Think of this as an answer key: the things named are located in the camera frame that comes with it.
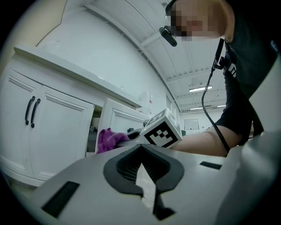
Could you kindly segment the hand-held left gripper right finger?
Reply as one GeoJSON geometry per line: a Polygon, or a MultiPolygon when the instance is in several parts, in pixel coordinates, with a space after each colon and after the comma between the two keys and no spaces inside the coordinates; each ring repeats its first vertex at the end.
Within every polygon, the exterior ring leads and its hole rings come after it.
{"type": "Polygon", "coordinates": [[[153,213],[140,225],[217,225],[223,196],[214,187],[225,157],[140,145],[140,160],[155,184],[153,213]]]}

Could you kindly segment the person's black shirt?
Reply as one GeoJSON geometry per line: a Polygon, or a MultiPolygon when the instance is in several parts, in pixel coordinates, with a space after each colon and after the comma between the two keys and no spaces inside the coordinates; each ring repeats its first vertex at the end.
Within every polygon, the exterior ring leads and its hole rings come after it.
{"type": "Polygon", "coordinates": [[[259,26],[265,12],[251,0],[223,0],[234,17],[232,38],[225,47],[232,65],[225,71],[226,108],[216,122],[230,148],[243,145],[249,138],[263,132],[263,126],[249,102],[273,66],[277,51],[274,39],[259,26]]]}

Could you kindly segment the white drawer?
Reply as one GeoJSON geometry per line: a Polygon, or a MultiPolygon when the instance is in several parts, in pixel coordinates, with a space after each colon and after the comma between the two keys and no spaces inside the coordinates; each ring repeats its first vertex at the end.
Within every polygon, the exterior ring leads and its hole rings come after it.
{"type": "Polygon", "coordinates": [[[97,142],[99,133],[103,129],[111,128],[113,132],[122,132],[127,134],[129,128],[133,128],[133,130],[142,129],[144,121],[147,119],[149,119],[147,115],[108,98],[101,112],[97,130],[97,142]]]}

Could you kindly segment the clear water jug red label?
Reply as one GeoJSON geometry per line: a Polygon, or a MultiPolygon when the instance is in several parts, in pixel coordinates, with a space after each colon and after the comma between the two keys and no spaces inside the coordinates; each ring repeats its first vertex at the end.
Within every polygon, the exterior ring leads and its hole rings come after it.
{"type": "Polygon", "coordinates": [[[139,100],[142,103],[142,107],[140,109],[145,115],[151,115],[152,113],[152,95],[148,91],[143,91],[140,94],[139,100]]]}

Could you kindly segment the wall whiteboard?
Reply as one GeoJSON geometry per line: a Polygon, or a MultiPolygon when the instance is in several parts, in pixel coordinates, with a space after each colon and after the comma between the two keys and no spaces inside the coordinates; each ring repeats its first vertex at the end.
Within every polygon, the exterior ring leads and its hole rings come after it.
{"type": "Polygon", "coordinates": [[[187,119],[184,120],[184,129],[187,130],[199,130],[198,119],[187,119]]]}

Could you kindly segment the white cabinet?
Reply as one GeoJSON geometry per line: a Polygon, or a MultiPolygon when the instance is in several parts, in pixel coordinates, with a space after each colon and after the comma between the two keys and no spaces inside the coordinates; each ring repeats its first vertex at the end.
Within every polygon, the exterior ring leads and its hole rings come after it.
{"type": "Polygon", "coordinates": [[[136,111],[141,106],[131,95],[74,63],[41,48],[16,45],[0,76],[0,170],[17,181],[40,186],[84,158],[94,109],[102,110],[108,98],[136,111]],[[35,101],[26,125],[32,96],[35,101]]]}

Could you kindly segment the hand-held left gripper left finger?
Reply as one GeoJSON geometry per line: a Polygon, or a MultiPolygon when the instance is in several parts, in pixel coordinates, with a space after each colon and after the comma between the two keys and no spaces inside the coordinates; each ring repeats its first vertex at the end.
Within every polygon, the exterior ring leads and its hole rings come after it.
{"type": "Polygon", "coordinates": [[[31,202],[42,208],[66,182],[72,181],[79,186],[56,222],[63,225],[158,224],[140,196],[119,193],[104,178],[105,163],[126,150],[128,147],[122,147],[74,162],[38,187],[31,195],[31,202]]]}

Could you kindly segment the long ceiling tube light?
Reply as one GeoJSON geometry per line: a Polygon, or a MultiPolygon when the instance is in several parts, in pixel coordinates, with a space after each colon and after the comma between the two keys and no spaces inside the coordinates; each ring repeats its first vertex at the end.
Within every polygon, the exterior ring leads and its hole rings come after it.
{"type": "Polygon", "coordinates": [[[204,91],[204,90],[208,90],[208,89],[212,89],[212,86],[193,88],[193,89],[190,89],[189,92],[204,91]]]}
{"type": "MultiPolygon", "coordinates": [[[[226,105],[206,105],[205,109],[212,110],[212,109],[225,108],[225,107],[226,105]]],[[[194,110],[203,110],[203,107],[190,108],[190,111],[194,111],[194,110]]]]}

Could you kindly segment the purple cloth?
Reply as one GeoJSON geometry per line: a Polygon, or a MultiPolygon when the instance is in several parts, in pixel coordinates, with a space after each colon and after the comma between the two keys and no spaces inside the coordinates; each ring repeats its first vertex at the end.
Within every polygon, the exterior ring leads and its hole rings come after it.
{"type": "Polygon", "coordinates": [[[127,134],[122,132],[113,132],[111,128],[100,131],[97,142],[97,154],[113,150],[121,142],[128,141],[127,134]]]}

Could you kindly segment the person's right forearm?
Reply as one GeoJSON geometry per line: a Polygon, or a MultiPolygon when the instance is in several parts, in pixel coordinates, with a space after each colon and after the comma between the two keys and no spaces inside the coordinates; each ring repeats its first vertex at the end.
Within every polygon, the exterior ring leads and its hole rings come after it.
{"type": "MultiPolygon", "coordinates": [[[[241,134],[237,134],[226,127],[218,126],[218,129],[230,148],[237,146],[242,140],[241,134]]],[[[184,136],[183,140],[174,145],[172,149],[193,154],[227,156],[227,151],[214,127],[201,133],[184,136]]]]}

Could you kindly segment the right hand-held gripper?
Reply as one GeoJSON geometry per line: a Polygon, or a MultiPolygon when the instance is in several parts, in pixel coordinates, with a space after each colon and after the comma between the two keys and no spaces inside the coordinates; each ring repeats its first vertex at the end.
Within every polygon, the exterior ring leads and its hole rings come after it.
{"type": "Polygon", "coordinates": [[[126,147],[136,144],[156,145],[163,148],[172,148],[182,141],[182,133],[179,122],[176,120],[169,108],[153,116],[144,126],[143,130],[133,130],[127,133],[128,141],[120,142],[116,148],[126,147]]]}

